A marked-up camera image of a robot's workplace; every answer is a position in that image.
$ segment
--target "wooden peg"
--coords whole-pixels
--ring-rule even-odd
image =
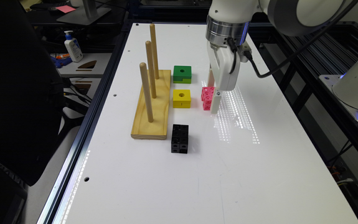
[[[143,82],[143,91],[144,91],[144,99],[147,108],[148,122],[152,123],[154,121],[153,107],[151,105],[151,97],[149,95],[147,65],[144,62],[140,63],[140,74],[141,74],[141,81]]]
[[[155,25],[150,24],[149,29],[151,31],[151,43],[153,45],[154,74],[155,74],[155,79],[159,79],[158,54],[156,52]]]
[[[151,97],[156,98],[156,88],[155,88],[155,77],[154,77],[154,65],[153,65],[153,50],[151,49],[151,42],[146,41],[146,51],[147,51],[147,61],[148,61],[148,70],[149,70],[149,81],[151,87]]]

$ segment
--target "bottle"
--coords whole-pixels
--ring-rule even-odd
[[[80,50],[78,40],[76,38],[72,38],[70,35],[72,30],[64,31],[65,32],[65,38],[67,40],[64,42],[65,47],[68,50],[69,55],[71,56],[71,59],[73,62],[79,62],[83,58],[82,51]]]

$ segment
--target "pink block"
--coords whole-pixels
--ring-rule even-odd
[[[202,104],[204,110],[210,110],[214,91],[215,87],[202,87],[201,100],[204,102]]]
[[[212,97],[206,96],[204,98],[204,102],[205,102],[205,104],[210,105],[212,103]]]

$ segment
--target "table surface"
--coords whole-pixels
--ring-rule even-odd
[[[150,39],[149,24],[134,24],[62,223],[358,223],[273,77],[243,63],[213,115],[200,100],[205,26],[156,24],[156,34],[159,69],[192,66],[192,84],[171,84],[191,90],[191,108],[171,99],[165,141],[130,137]],[[188,154],[171,153],[173,124],[189,125]]]

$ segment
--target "wooden board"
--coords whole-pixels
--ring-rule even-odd
[[[169,98],[171,92],[171,71],[160,70],[159,79],[155,80],[156,98],[151,98],[154,121],[148,122],[147,109],[141,87],[139,101],[134,117],[131,137],[134,139],[164,140],[167,133],[167,116],[169,112]]]

